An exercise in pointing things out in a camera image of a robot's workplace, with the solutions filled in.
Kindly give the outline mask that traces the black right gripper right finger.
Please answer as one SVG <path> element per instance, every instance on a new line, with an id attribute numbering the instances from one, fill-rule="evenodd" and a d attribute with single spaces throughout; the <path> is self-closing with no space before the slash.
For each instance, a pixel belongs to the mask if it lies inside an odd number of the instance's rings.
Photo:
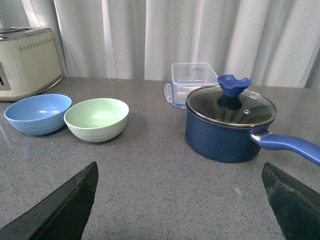
<path id="1" fill-rule="evenodd" d="M 266 162 L 261 178 L 269 205 L 287 240 L 320 238 L 320 194 Z"/>

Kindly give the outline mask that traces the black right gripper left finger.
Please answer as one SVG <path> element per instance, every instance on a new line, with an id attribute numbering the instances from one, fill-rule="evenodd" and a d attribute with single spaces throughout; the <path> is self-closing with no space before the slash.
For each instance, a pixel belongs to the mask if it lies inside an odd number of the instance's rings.
<path id="1" fill-rule="evenodd" d="M 89 220 L 99 171 L 90 163 L 0 230 L 2 240 L 80 240 Z"/>

